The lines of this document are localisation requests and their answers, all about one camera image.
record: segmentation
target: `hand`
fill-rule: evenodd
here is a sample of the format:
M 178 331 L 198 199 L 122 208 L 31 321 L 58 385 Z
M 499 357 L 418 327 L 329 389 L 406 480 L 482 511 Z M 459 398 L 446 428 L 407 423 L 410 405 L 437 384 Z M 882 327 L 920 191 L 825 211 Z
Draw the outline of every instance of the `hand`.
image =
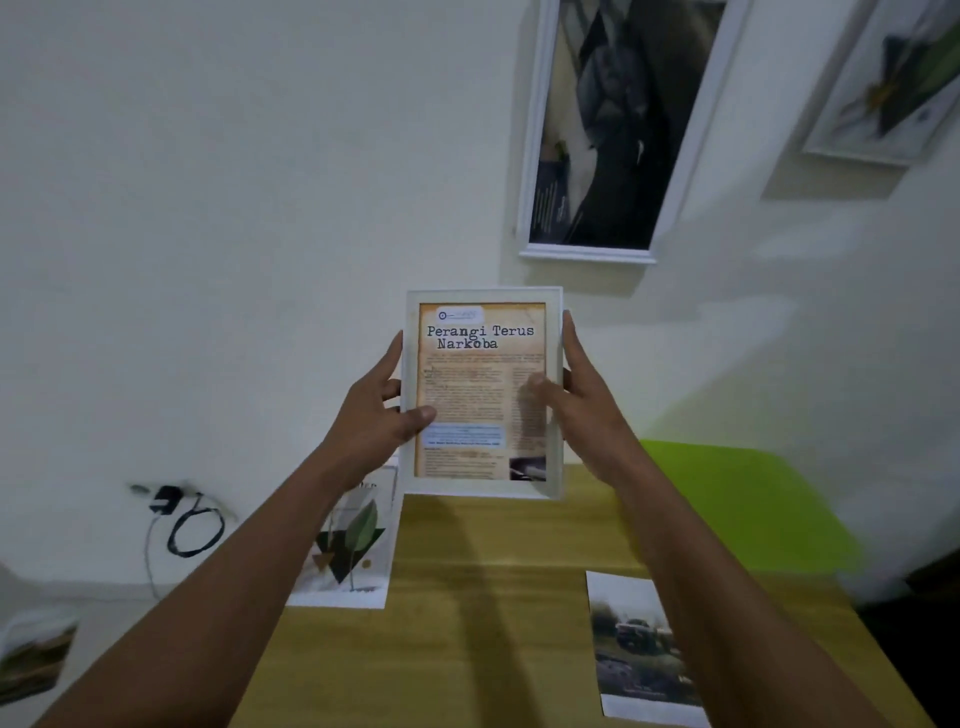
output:
M 569 311 L 564 311 L 564 351 L 570 369 L 564 370 L 563 387 L 540 374 L 527 384 L 537 401 L 553 410 L 564 439 L 588 470 L 615 485 L 643 448 L 587 358 Z
M 400 412 L 383 402 L 400 394 L 400 380 L 390 379 L 403 351 L 398 333 L 383 358 L 354 382 L 337 419 L 317 448 L 342 471 L 346 488 L 359 483 L 394 454 L 394 450 L 433 422 L 437 410 L 430 406 Z

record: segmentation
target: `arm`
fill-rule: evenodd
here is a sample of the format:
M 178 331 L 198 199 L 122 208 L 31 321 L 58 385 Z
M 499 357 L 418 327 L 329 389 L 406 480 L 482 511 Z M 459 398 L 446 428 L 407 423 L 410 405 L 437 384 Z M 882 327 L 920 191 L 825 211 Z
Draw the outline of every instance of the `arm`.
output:
M 401 347 L 398 334 L 350 388 L 321 445 L 36 728 L 229 723 L 330 510 L 436 416 L 384 407 L 400 391 L 389 377 Z
M 784 615 L 640 446 L 564 314 L 565 389 L 530 385 L 584 464 L 623 502 L 710 723 L 889 724 Z

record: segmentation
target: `table surface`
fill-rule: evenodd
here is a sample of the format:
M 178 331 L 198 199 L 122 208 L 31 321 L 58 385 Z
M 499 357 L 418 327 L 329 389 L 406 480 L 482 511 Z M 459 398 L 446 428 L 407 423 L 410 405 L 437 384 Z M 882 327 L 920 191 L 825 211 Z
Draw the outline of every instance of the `table surface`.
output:
M 387 608 L 287 608 L 235 726 L 604 726 L 585 570 L 646 576 L 612 492 L 408 496 Z M 828 577 L 758 577 L 895 726 L 933 723 Z

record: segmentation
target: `wall-mounted framed picture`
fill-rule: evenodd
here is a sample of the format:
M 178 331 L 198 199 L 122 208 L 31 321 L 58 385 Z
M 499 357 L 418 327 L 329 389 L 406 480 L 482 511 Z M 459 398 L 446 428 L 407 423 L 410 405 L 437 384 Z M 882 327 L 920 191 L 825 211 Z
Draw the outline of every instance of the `wall-mounted framed picture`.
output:
M 655 263 L 749 0 L 540 0 L 524 257 Z
M 960 0 L 880 0 L 805 152 L 908 166 L 960 99 Z

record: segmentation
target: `right hand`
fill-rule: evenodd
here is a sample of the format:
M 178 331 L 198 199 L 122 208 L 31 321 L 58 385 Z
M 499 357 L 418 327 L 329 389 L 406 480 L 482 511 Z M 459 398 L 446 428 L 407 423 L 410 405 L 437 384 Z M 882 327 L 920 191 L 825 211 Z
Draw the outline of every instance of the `right hand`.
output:
M 616 485 L 643 448 L 607 387 L 584 352 L 573 317 L 564 311 L 564 351 L 569 370 L 564 386 L 541 374 L 530 376 L 527 386 L 540 404 L 553 410 L 564 439 L 580 455 L 588 470 Z

